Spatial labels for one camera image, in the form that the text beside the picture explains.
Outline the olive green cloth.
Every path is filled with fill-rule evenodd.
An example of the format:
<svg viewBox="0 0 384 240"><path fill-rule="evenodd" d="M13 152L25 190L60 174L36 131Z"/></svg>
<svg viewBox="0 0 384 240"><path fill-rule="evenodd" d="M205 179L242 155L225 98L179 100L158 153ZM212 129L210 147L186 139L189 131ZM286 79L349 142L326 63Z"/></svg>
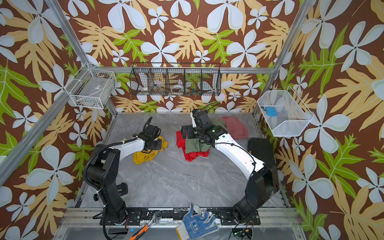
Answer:
<svg viewBox="0 0 384 240"><path fill-rule="evenodd" d="M223 120L212 120L212 122L215 126L221 126L225 130L227 130L226 124ZM186 147L186 154L190 154L190 153L198 153L198 152L205 153L212 146L207 145L205 143L201 143L199 139L186 139L185 147Z"/></svg>

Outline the yellow cloth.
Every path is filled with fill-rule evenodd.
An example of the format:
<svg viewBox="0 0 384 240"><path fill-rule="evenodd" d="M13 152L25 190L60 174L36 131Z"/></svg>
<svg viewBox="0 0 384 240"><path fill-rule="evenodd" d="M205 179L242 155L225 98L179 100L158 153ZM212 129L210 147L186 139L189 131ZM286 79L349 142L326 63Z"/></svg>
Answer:
<svg viewBox="0 0 384 240"><path fill-rule="evenodd" d="M160 150L136 152L133 154L133 162L136 165L140 165L144 162L150 162L159 152L163 152L168 147L169 143L162 136L159 137L159 140L162 141Z"/></svg>

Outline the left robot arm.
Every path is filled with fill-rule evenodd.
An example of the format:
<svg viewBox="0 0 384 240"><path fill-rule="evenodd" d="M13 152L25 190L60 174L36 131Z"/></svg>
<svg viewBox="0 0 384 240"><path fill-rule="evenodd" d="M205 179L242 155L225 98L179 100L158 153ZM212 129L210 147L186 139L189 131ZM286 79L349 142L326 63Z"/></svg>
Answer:
<svg viewBox="0 0 384 240"><path fill-rule="evenodd" d="M151 153L162 148L161 129L151 125L150 117L139 134L130 139L95 147L84 171L84 181L97 192L103 203L103 222L122 225L127 221L126 203L122 199L124 184L117 185L120 161L134 153Z"/></svg>

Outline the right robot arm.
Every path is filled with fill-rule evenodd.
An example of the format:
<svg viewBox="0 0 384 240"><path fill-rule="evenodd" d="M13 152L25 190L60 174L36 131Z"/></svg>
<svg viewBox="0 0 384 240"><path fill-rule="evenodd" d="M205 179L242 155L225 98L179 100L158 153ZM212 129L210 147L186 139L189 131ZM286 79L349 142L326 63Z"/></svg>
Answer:
<svg viewBox="0 0 384 240"><path fill-rule="evenodd" d="M208 111L194 109L192 124L182 126L183 139L198 139L228 157L247 178L244 197L232 207L232 219L244 223L258 216L262 207L279 189L277 166L272 147L265 139L251 139L252 152L239 145L230 133L214 125Z"/></svg>

